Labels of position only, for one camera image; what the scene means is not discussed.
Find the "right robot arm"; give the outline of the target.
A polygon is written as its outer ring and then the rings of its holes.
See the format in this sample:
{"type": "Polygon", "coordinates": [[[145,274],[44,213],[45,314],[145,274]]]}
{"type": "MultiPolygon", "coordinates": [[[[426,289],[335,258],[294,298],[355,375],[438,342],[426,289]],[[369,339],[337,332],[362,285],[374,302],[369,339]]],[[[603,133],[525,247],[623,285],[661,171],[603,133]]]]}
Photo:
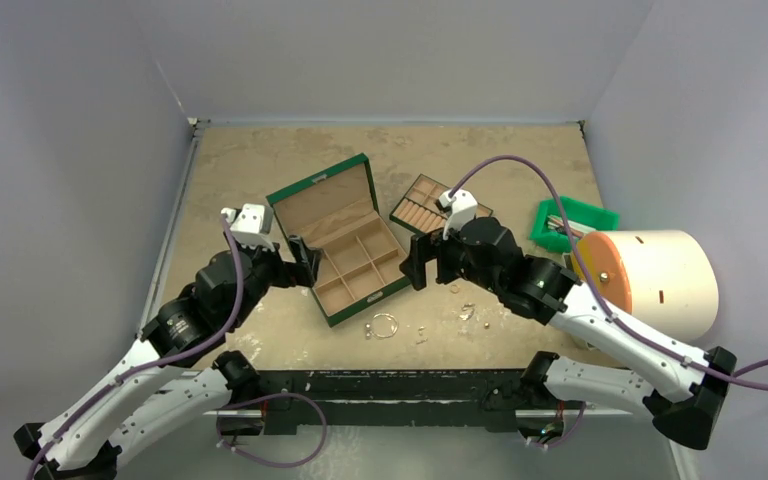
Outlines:
{"type": "Polygon", "coordinates": [[[585,340],[622,364],[586,365],[540,351],[522,375],[529,404],[595,403],[648,418],[684,447],[709,446],[728,395],[724,378],[736,366],[730,351],[703,351],[611,306],[560,263],[524,253],[495,218],[471,220],[453,233],[414,235],[399,270],[416,290],[427,285],[429,261],[436,263],[437,283],[466,280],[494,294],[511,313],[585,340]]]}

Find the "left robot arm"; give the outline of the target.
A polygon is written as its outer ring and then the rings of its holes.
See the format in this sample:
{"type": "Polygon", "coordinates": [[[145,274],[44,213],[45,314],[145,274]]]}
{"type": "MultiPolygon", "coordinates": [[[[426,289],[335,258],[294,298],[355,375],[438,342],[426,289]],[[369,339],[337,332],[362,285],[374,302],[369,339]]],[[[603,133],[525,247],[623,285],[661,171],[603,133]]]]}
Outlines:
{"type": "Polygon", "coordinates": [[[46,423],[14,434],[30,459],[29,479],[113,479],[145,447],[211,410],[236,410],[289,399],[266,389],[239,351],[186,374],[222,345],[272,288],[312,287],[323,252],[289,240],[293,261],[275,243],[240,243],[214,255],[172,301],[148,321],[125,356],[81,400],[46,423]]]}

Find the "green ring tray insert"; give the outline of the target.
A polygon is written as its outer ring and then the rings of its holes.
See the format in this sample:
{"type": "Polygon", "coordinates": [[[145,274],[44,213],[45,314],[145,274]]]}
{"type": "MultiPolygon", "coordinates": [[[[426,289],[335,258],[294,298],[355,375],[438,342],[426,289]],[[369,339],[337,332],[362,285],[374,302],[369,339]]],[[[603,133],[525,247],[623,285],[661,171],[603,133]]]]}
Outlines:
{"type": "Polygon", "coordinates": [[[442,228],[448,215],[436,207],[436,200],[449,187],[420,174],[390,212],[389,218],[412,233],[442,228]]]}

